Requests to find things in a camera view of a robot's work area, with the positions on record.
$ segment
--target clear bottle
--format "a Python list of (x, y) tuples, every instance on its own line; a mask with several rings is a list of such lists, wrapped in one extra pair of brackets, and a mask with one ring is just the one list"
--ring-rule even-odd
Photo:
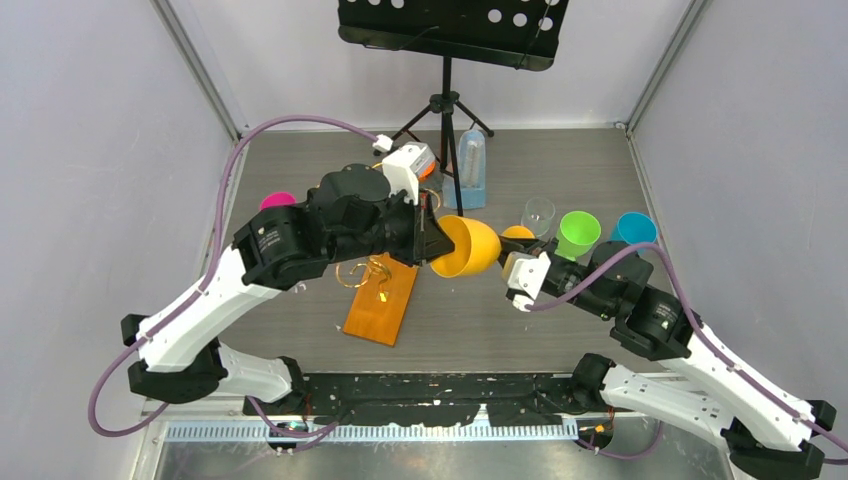
[[(479, 130), (468, 130), (459, 139), (457, 152), (462, 208), (486, 206), (486, 137)], [(456, 209), (453, 178), (445, 176), (442, 197), (447, 208)]]

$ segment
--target pink cup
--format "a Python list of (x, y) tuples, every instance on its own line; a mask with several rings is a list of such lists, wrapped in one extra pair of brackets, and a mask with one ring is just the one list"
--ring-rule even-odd
[(265, 200), (262, 200), (262, 203), (259, 204), (259, 210), (265, 210), (270, 207), (285, 207), (294, 203), (297, 203), (297, 199), (291, 193), (276, 192), (265, 197)]

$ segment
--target green cup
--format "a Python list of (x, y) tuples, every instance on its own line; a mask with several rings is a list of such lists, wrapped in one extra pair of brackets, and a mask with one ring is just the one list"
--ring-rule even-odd
[(559, 222), (555, 253), (573, 261), (588, 252), (599, 238), (601, 224), (594, 215), (579, 210), (568, 212)]

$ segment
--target white panel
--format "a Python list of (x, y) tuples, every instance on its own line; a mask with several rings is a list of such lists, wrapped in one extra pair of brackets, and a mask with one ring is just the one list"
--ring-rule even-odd
[[(315, 113), (364, 127), (399, 127), (441, 88), (438, 57), (343, 42), (334, 0), (190, 1), (251, 125)], [(572, 0), (549, 70), (457, 60), (453, 87), (496, 127), (625, 121), (688, 4)], [(421, 125), (438, 125), (438, 119), (429, 115)]]
[(844, 0), (712, 2), (636, 132), (694, 307), (766, 377), (833, 403), (843, 438), (846, 18)]
[[(146, 1), (0, 2), (0, 65), (0, 471), (128, 478), (142, 434), (97, 436), (88, 395), (194, 280), (228, 140)], [(101, 421), (140, 411), (119, 368)]]

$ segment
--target black mounting plate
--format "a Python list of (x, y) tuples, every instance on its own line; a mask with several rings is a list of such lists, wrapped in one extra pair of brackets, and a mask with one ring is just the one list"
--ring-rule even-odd
[[(377, 5), (339, 0), (339, 36), (373, 48), (538, 72), (554, 63), (567, 6), (568, 0), (381, 0)], [(493, 10), (500, 13), (497, 23), (489, 20)], [(514, 19), (521, 18), (524, 24), (517, 26), (521, 22)]]

